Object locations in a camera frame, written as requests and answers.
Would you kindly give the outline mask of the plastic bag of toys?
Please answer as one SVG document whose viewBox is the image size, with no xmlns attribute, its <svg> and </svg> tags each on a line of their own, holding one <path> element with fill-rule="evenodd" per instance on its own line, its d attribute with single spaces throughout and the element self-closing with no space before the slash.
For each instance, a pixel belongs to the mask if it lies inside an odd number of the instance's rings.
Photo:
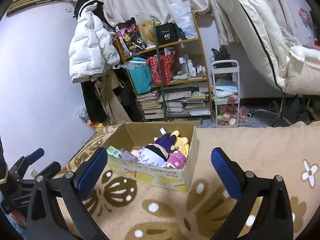
<svg viewBox="0 0 320 240">
<path fill-rule="evenodd" d="M 81 105 L 75 115 L 96 132 L 104 128 L 103 124 L 100 122 L 91 122 L 85 105 Z"/>
</svg>

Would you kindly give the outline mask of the pink bear plush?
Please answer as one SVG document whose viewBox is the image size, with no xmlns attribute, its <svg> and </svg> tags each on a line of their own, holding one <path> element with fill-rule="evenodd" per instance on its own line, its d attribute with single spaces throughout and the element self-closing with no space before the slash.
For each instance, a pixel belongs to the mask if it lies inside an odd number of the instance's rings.
<svg viewBox="0 0 320 240">
<path fill-rule="evenodd" d="M 182 169 L 187 162 L 187 158 L 179 150 L 174 151 L 167 160 L 167 167 Z"/>
</svg>

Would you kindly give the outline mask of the green pole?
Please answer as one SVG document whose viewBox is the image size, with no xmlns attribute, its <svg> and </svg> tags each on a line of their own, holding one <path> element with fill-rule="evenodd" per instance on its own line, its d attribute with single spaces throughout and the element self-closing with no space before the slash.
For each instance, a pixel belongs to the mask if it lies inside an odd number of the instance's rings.
<svg viewBox="0 0 320 240">
<path fill-rule="evenodd" d="M 163 106 L 163 115 L 164 115 L 164 121 L 168 122 L 167 117 L 167 104 L 165 101 L 165 93 L 164 93 L 164 84 L 163 84 L 163 75 L 162 75 L 162 68 L 161 68 L 161 57 L 159 53 L 159 44 L 157 39 L 157 33 L 156 33 L 156 22 L 155 19 L 152 19 L 153 21 L 153 32 L 155 36 L 155 45 L 156 45 L 156 54 L 157 54 L 157 64 L 158 64 L 158 72 L 159 72 L 159 79 L 160 79 L 160 85 L 161 85 L 161 95 L 162 95 L 162 106 Z"/>
</svg>

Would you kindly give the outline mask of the cardboard box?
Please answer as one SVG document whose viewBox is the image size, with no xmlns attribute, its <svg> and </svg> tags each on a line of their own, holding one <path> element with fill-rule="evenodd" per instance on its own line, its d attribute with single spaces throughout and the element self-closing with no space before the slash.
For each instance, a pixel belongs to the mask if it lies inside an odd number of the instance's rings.
<svg viewBox="0 0 320 240">
<path fill-rule="evenodd" d="M 187 192 L 198 155 L 196 127 L 189 122 L 129 122 L 103 143 L 109 166 L 152 186 Z"/>
</svg>

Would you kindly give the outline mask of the red gift bag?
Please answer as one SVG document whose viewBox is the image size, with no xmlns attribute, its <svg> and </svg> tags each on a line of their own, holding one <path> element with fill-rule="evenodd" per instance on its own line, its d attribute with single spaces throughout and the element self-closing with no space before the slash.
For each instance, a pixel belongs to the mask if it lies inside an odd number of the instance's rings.
<svg viewBox="0 0 320 240">
<path fill-rule="evenodd" d="M 167 85 L 171 82 L 173 78 L 172 66 L 175 63 L 174 55 L 161 55 L 161 68 L 163 75 L 163 84 Z M 160 86 L 159 72 L 158 72 L 158 64 L 157 64 L 157 55 L 147 58 L 147 64 L 151 70 L 151 76 L 153 80 L 153 84 L 156 86 Z"/>
</svg>

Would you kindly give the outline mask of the white puffer jacket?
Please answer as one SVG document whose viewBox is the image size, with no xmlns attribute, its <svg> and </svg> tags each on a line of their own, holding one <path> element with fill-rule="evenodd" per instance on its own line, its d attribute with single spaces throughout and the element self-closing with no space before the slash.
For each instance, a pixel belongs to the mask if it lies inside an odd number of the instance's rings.
<svg viewBox="0 0 320 240">
<path fill-rule="evenodd" d="M 77 16 L 77 25 L 69 46 L 69 74 L 72 83 L 94 81 L 120 64 L 112 35 L 94 12 L 103 3 L 85 2 Z"/>
</svg>

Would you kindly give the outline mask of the white rolling cart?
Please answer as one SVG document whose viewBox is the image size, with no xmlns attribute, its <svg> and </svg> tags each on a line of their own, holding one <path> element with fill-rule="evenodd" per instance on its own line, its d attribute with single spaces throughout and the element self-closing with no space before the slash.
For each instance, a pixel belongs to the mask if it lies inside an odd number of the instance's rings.
<svg viewBox="0 0 320 240">
<path fill-rule="evenodd" d="M 215 126 L 235 128 L 240 119 L 240 66 L 236 60 L 212 62 Z"/>
</svg>

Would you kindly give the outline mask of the green tissue pack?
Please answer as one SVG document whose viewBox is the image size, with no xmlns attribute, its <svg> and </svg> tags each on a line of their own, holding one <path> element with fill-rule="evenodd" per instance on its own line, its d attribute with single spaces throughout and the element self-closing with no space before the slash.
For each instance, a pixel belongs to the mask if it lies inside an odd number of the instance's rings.
<svg viewBox="0 0 320 240">
<path fill-rule="evenodd" d="M 108 156 L 111 156 L 113 158 L 120 158 L 120 159 L 122 158 L 122 156 L 121 156 L 122 152 L 113 146 L 109 146 L 106 149 L 106 152 L 107 152 Z"/>
</svg>

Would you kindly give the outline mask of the teal shopping bag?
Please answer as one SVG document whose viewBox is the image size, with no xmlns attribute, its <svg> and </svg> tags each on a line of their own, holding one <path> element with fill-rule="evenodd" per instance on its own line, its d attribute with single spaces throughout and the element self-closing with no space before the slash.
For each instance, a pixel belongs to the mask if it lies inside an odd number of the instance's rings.
<svg viewBox="0 0 320 240">
<path fill-rule="evenodd" d="M 126 63 L 133 86 L 138 95 L 149 93 L 153 87 L 151 69 L 146 59 L 134 57 Z"/>
</svg>

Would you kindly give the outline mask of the yellow dog plush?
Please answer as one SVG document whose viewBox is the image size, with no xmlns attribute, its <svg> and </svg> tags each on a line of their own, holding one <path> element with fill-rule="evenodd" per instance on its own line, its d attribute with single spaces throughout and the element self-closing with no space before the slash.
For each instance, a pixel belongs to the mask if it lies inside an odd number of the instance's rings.
<svg viewBox="0 0 320 240">
<path fill-rule="evenodd" d="M 174 143 L 176 150 L 179 150 L 186 158 L 189 154 L 189 140 L 187 137 L 180 137 L 180 132 L 178 130 L 175 130 L 171 133 L 171 135 L 176 136 L 176 141 Z"/>
</svg>

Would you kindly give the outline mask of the black box marked 40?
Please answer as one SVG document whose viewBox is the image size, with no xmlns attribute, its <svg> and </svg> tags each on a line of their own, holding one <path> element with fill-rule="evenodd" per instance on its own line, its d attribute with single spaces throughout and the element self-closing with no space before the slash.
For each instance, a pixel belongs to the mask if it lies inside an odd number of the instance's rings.
<svg viewBox="0 0 320 240">
<path fill-rule="evenodd" d="M 176 27 L 173 23 L 157 26 L 156 35 L 158 43 L 161 45 L 178 41 Z"/>
</svg>

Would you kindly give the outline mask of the stack of books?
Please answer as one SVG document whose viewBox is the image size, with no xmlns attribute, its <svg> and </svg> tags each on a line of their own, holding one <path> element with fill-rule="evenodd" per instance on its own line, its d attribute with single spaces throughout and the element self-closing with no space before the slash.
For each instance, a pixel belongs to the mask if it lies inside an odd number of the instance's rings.
<svg viewBox="0 0 320 240">
<path fill-rule="evenodd" d="M 137 96 L 137 101 L 146 120 L 164 118 L 162 97 L 158 89 Z"/>
</svg>

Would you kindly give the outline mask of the beige patterned plush rug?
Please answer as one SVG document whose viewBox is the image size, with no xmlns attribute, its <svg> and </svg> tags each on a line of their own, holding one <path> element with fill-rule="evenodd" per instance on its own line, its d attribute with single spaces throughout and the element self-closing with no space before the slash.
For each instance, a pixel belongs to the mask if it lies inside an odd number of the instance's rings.
<svg viewBox="0 0 320 240">
<path fill-rule="evenodd" d="M 198 155 L 189 191 L 125 178 L 107 165 L 84 206 L 110 239 L 210 239 L 235 205 L 210 155 L 220 147 L 243 170 L 264 178 L 281 175 L 290 197 L 293 235 L 319 207 L 319 122 L 289 127 L 199 128 Z"/>
</svg>

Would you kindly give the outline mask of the beige coat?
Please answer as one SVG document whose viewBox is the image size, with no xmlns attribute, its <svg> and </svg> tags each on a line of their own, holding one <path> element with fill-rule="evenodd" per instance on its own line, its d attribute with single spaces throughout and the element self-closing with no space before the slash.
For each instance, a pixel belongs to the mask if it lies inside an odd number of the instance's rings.
<svg viewBox="0 0 320 240">
<path fill-rule="evenodd" d="M 130 117 L 113 91 L 116 88 L 123 88 L 123 86 L 120 84 L 114 70 L 110 70 L 95 82 L 96 96 L 107 114 L 107 119 L 103 122 L 106 125 L 131 122 Z"/>
</svg>

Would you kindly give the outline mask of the wooden shelf unit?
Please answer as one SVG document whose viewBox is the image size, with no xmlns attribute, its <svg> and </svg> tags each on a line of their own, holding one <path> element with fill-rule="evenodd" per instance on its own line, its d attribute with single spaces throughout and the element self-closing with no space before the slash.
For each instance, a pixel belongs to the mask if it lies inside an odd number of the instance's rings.
<svg viewBox="0 0 320 240">
<path fill-rule="evenodd" d="M 184 43 L 203 48 L 196 20 L 192 24 L 195 35 L 187 38 L 175 23 L 143 22 L 156 43 L 152 48 L 146 47 L 140 33 L 143 27 L 134 18 L 116 26 L 122 67 L 146 120 L 213 116 L 207 64 L 193 63 L 204 53 L 186 55 L 179 49 Z"/>
</svg>

